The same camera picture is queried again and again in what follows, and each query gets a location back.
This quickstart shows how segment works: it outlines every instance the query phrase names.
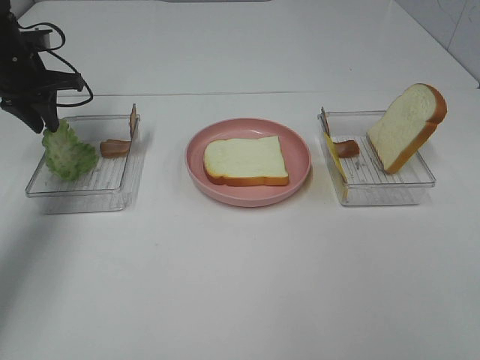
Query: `white wall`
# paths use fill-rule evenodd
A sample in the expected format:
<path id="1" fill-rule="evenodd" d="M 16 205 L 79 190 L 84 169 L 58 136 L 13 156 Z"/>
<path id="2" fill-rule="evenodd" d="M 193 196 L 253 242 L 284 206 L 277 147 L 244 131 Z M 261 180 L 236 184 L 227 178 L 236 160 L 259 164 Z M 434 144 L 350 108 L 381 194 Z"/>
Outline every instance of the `white wall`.
<path id="1" fill-rule="evenodd" d="M 395 0 L 480 81 L 480 0 Z"/>
<path id="2" fill-rule="evenodd" d="M 33 1 L 34 0 L 10 0 L 10 11 L 14 13 L 16 17 L 19 17 L 33 6 Z"/>

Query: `green lettuce leaf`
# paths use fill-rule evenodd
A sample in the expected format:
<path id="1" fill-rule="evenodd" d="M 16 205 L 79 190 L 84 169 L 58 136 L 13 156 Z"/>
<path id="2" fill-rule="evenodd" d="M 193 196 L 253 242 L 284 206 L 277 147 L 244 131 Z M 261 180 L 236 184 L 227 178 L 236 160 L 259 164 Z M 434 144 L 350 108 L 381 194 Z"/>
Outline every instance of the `green lettuce leaf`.
<path id="1" fill-rule="evenodd" d="M 60 120 L 55 133 L 48 129 L 43 132 L 42 145 L 45 147 L 47 167 L 66 181 L 76 181 L 97 165 L 95 148 L 81 142 L 64 119 Z"/>

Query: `clear plastic tray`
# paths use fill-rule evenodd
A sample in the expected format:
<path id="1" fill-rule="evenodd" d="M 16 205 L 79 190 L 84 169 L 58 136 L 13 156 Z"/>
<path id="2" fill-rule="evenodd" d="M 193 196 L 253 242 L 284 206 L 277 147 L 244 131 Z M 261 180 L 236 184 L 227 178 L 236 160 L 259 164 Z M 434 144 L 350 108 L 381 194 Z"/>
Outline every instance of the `clear plastic tray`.
<path id="1" fill-rule="evenodd" d="M 322 132 L 329 131 L 334 142 L 355 140 L 360 155 L 340 159 L 346 181 L 330 154 L 324 136 L 322 151 L 340 204 L 344 206 L 381 206 L 419 204 L 435 177 L 417 152 L 394 175 L 383 171 L 377 154 L 366 136 L 367 130 L 385 111 L 321 112 L 318 115 Z"/>
<path id="2" fill-rule="evenodd" d="M 44 214 L 118 211 L 131 204 L 140 183 L 144 151 L 140 144 L 140 115 L 136 115 L 132 137 L 129 118 L 130 115 L 65 118 L 83 142 L 97 149 L 97 166 L 77 181 L 63 181 L 49 171 L 43 155 L 25 189 L 26 196 L 34 199 Z M 131 139 L 127 156 L 101 157 L 100 142 L 108 139 Z"/>

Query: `white table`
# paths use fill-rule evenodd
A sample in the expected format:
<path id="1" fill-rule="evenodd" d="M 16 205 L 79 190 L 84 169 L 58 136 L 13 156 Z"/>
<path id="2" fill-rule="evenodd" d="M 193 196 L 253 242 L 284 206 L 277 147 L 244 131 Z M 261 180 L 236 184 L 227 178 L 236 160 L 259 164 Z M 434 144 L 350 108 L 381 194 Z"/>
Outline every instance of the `white table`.
<path id="1" fill-rule="evenodd" d="M 478 86 L 392 0 L 42 1 L 20 19 L 45 21 L 97 95 Z"/>
<path id="2" fill-rule="evenodd" d="M 344 208 L 317 113 L 385 109 L 395 91 L 96 97 L 61 116 L 142 116 L 136 203 L 39 215 L 23 193 L 40 137 L 0 133 L 0 359 L 476 360 L 480 353 L 479 93 L 441 89 L 449 113 L 422 154 L 421 205 Z M 313 161 L 294 196 L 236 208 L 188 176 L 188 140 L 239 116 L 297 131 Z"/>

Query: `bread slice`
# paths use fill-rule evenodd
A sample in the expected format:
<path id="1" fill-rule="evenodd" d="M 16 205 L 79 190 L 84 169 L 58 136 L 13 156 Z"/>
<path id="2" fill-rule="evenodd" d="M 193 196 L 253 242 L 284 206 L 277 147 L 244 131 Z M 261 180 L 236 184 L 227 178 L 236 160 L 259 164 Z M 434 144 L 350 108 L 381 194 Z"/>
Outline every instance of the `bread slice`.
<path id="1" fill-rule="evenodd" d="M 203 155 L 208 179 L 217 185 L 287 185 L 278 136 L 210 142 Z"/>
<path id="2" fill-rule="evenodd" d="M 432 86 L 411 85 L 388 107 L 367 136 L 386 173 L 396 173 L 437 129 L 447 113 Z"/>

